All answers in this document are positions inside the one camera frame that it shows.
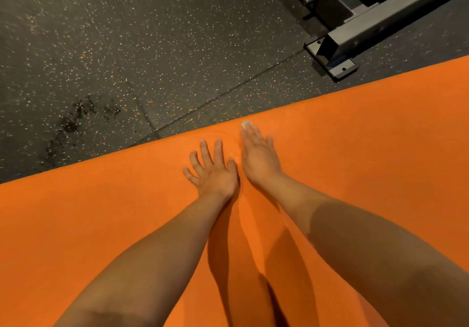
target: orange yoga mat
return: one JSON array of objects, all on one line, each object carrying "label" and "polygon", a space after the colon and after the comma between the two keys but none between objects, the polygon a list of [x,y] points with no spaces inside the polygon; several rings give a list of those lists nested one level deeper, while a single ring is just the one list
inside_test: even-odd
[{"label": "orange yoga mat", "polygon": [[[274,136],[288,174],[469,270],[468,110],[465,57],[248,118]],[[241,161],[242,121],[0,185],[0,325],[51,326],[113,258],[197,197],[181,169],[200,138],[222,138]],[[240,177],[166,326],[275,326],[279,316],[290,327],[383,326]]]}]

